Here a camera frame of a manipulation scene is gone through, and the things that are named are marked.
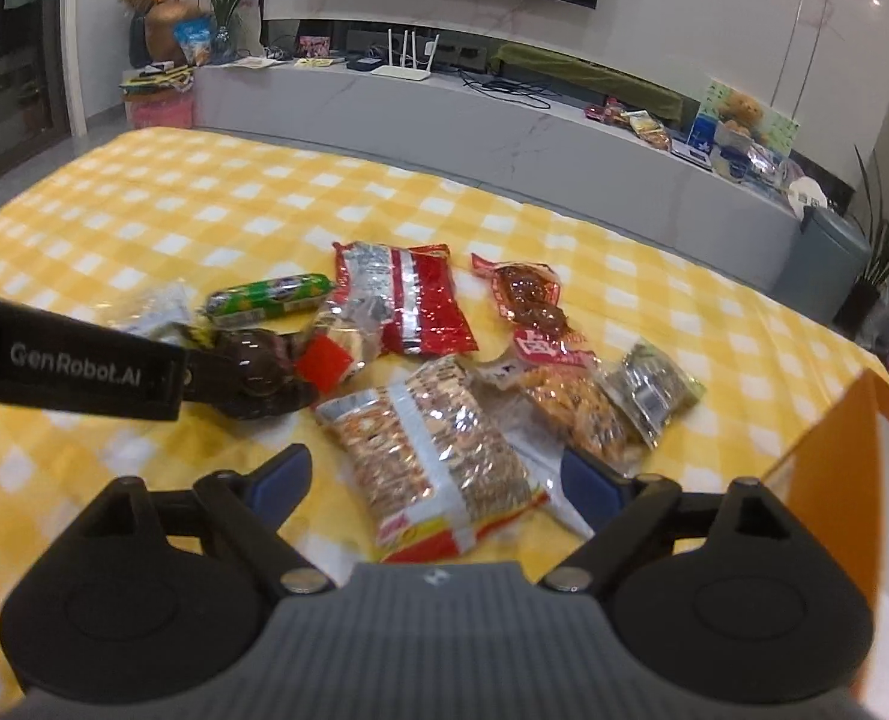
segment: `gray floor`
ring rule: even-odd
[[[0,208],[8,201],[14,199],[22,191],[25,191],[50,175],[62,165],[67,165],[92,148],[103,146],[108,141],[127,129],[124,120],[124,112],[113,111],[111,116],[103,117],[103,121],[95,122],[88,128],[88,134],[82,138],[67,138],[66,141],[57,143],[47,151],[42,151],[35,157],[31,157],[14,170],[7,172],[0,178]]]

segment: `marble wall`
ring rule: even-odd
[[[889,0],[265,0],[276,19],[389,20],[517,40],[700,98],[710,77],[801,122],[801,151],[854,179],[889,101]]]

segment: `glass vase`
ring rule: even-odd
[[[234,61],[234,43],[231,30],[227,26],[219,26],[211,40],[211,64],[226,65]]]

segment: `tablecloth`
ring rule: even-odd
[[[563,308],[601,356],[618,357],[640,334],[707,385],[646,464],[691,490],[763,473],[863,367],[880,370],[769,298],[593,224],[433,175],[195,131],[122,135],[2,208],[0,295],[93,319],[95,305],[172,279],[201,302],[256,279],[333,274],[332,242],[353,240],[450,245],[483,360],[505,349],[510,327],[470,274],[471,252],[551,264]],[[387,357],[360,384],[416,366]],[[186,405],[177,423],[158,424],[0,406],[0,607],[111,478],[186,488],[214,469],[254,469],[289,442],[311,448],[315,478],[282,535],[343,581],[354,560],[373,557],[371,523],[342,453],[307,412],[249,424]],[[519,560],[535,579],[576,546],[531,512],[466,559]],[[19,696],[0,651],[0,707]]]

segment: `metal screw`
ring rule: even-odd
[[[281,584],[294,595],[313,595],[330,583],[316,568],[292,568],[281,576]]]
[[[591,586],[591,575],[583,568],[563,565],[548,574],[544,584],[558,592],[582,592]]]

